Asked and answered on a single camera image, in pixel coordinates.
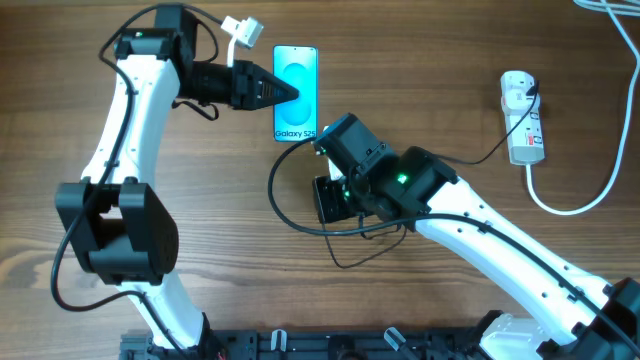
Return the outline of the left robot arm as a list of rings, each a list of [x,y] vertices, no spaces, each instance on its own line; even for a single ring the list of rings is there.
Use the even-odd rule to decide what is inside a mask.
[[[96,151],[55,207],[61,250],[128,298],[151,333],[143,352],[160,359],[223,359],[226,347],[191,301],[175,265],[177,225],[154,190],[169,112],[186,105],[216,120],[220,105],[252,111],[295,100],[298,90],[262,67],[229,57],[196,59],[197,32],[215,21],[185,3],[151,7],[152,26],[126,21],[107,40],[116,86]]]

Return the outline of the blue Galaxy S25 smartphone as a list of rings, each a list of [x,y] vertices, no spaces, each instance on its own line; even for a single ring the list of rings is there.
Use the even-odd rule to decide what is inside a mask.
[[[274,106],[274,140],[298,142],[315,137],[318,130],[318,49],[276,45],[273,48],[273,73],[297,91],[292,100]]]

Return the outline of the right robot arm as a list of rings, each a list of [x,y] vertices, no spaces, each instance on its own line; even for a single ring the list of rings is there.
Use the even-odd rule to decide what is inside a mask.
[[[479,325],[491,359],[636,359],[639,284],[616,284],[574,266],[492,209],[454,169],[412,146],[397,154],[355,115],[315,139],[329,175],[317,179],[321,223],[375,215],[473,265],[528,313],[497,311]]]

